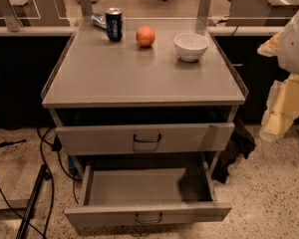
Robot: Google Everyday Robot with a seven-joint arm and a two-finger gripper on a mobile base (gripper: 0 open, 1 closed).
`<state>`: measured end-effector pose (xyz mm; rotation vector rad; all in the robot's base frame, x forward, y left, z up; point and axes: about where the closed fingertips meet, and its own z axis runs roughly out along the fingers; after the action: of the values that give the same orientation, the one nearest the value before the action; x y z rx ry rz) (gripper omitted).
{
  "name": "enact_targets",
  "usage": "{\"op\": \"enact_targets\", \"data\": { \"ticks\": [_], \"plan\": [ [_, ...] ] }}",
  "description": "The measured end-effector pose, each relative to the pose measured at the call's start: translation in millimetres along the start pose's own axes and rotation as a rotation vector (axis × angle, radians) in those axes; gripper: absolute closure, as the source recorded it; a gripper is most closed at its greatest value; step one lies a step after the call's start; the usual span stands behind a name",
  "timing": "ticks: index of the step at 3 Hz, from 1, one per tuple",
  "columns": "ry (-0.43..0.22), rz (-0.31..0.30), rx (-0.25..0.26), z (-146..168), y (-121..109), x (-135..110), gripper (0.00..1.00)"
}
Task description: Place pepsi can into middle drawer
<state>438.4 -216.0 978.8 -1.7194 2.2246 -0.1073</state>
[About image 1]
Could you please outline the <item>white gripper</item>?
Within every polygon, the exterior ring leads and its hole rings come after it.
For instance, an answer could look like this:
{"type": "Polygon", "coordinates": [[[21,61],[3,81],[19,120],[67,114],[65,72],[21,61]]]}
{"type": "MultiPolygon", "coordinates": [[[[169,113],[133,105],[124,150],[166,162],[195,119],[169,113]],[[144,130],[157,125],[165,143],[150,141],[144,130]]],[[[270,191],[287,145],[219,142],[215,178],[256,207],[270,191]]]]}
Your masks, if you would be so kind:
{"type": "Polygon", "coordinates": [[[267,141],[282,138],[299,118],[299,10],[286,24],[257,49],[259,55],[277,55],[279,67],[291,74],[270,88],[259,135],[267,141]]]}

